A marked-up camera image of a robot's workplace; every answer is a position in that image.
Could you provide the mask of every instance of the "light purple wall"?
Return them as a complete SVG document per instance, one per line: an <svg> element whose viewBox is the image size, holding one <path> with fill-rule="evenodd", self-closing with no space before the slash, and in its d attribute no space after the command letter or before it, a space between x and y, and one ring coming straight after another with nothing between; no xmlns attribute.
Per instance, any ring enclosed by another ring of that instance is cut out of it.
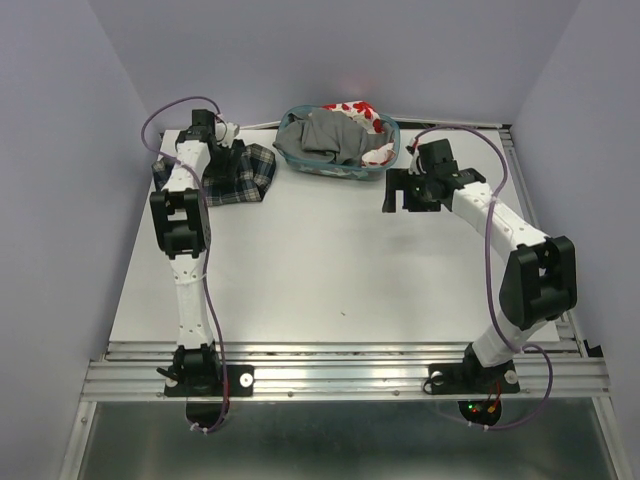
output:
<svg viewBox="0 0 640 480"><path fill-rule="evenodd" d="M577 315L602 342L640 475L640 2L583 0L515 122L542 226L575 240Z"/></svg>
<svg viewBox="0 0 640 480"><path fill-rule="evenodd" d="M146 193L144 117L86 1L3 2L0 478L57 478Z"/></svg>
<svg viewBox="0 0 640 480"><path fill-rule="evenodd" d="M243 124L365 99L512 122L578 0L89 0L144 105L218 100ZM184 110L164 125L184 121Z"/></svg>

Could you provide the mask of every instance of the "white platform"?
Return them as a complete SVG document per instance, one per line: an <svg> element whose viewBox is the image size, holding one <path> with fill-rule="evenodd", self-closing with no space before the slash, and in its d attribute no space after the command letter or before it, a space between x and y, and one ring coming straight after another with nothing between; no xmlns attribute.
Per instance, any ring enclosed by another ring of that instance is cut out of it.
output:
<svg viewBox="0 0 640 480"><path fill-rule="evenodd" d="M397 167L410 162L402 132ZM174 152L177 132L165 135ZM497 131L487 134L500 146ZM274 130L241 132L270 147ZM460 168L475 167L495 186L499 160L467 132L449 138ZM358 182L278 171L264 202L209 210L213 232L208 275L225 341L470 342L489 325L482 238L440 213L382 214L384 180ZM521 208L513 181L501 198ZM494 255L495 291L504 264ZM111 341L175 341L178 309L169 263L145 208ZM534 337L556 341L554 324Z"/></svg>

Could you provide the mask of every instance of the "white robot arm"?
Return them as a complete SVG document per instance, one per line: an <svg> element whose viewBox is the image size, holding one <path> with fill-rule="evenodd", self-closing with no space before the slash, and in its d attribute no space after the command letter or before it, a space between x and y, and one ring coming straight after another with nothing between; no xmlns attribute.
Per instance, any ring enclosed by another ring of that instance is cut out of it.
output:
<svg viewBox="0 0 640 480"><path fill-rule="evenodd" d="M244 144L234 140L239 127L220 124L208 110L194 110L192 125L176 141L178 162L150 197L158 246L169 257L176 285L179 334L173 364L158 371L169 380L168 396L212 395L221 388L213 328L207 315L204 271L211 228L200 179L210 169L213 181L235 181Z"/></svg>
<svg viewBox="0 0 640 480"><path fill-rule="evenodd" d="M444 205L484 237L493 198L484 177L472 168L458 169L448 140L420 145L412 154L411 168L387 171L383 212L396 211L400 190L404 209L437 212ZM575 306L575 249L566 237L550 238L500 200L495 201L490 235L491 247L506 263L498 326L511 346L521 348L546 321ZM436 366L447 375L433 385L433 393L486 393L513 370L513 356L491 325L467 347L461 365Z"/></svg>

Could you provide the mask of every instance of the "laundry basket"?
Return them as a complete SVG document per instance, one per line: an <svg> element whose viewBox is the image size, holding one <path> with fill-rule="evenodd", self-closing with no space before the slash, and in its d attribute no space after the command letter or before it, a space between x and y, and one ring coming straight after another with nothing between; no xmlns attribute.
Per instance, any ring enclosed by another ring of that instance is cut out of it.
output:
<svg viewBox="0 0 640 480"><path fill-rule="evenodd" d="M297 116L306 116L311 113L311 110L316 107L313 105L302 105L294 107L285 113L280 126L278 127L278 133L280 133L287 125L291 123L291 114ZM382 123L389 124L393 128L392 140L393 140L393 158L385 165L380 166L367 166L362 167L358 165L337 165L332 163L323 163L315 160L309 160L305 158L297 158L288 153L278 149L280 154L284 157L287 164L294 170L300 172L312 173L315 175L326 175L329 177L348 178L353 180L379 180L384 176L384 172L393 166L398 159L400 153L400 127L398 124L387 115L379 114Z"/></svg>

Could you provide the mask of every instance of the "plaid cloth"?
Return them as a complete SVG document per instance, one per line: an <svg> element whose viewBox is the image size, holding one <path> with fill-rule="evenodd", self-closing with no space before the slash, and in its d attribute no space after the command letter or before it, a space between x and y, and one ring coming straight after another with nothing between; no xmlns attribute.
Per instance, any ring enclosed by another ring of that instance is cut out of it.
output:
<svg viewBox="0 0 640 480"><path fill-rule="evenodd" d="M152 165L153 181L157 190L169 181L172 169L173 165L165 159ZM207 193L209 207L229 203L261 202L276 173L276 156L271 150L257 143L247 145L240 157L238 174L233 185L212 185L207 170L205 169L202 177L202 186Z"/></svg>

